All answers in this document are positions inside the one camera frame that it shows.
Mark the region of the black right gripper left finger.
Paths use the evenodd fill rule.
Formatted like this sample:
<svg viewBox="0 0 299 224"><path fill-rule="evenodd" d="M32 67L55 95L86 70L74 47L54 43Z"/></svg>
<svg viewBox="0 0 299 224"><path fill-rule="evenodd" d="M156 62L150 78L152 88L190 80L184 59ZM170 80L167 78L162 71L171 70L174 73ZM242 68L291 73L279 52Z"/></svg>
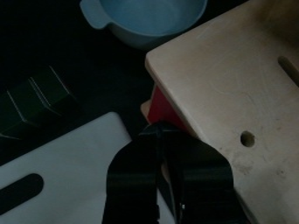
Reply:
<svg viewBox="0 0 299 224"><path fill-rule="evenodd" d="M148 126L111 161L102 224L159 224L156 170L160 134L158 124Z"/></svg>

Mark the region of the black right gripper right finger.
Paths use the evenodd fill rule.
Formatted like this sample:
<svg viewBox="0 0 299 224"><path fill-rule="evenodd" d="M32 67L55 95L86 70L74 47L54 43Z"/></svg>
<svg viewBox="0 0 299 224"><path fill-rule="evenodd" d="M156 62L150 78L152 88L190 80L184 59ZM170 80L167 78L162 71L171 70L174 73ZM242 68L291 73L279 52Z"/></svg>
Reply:
<svg viewBox="0 0 299 224"><path fill-rule="evenodd" d="M162 128L162 149L176 224L250 224L220 153L171 125Z"/></svg>

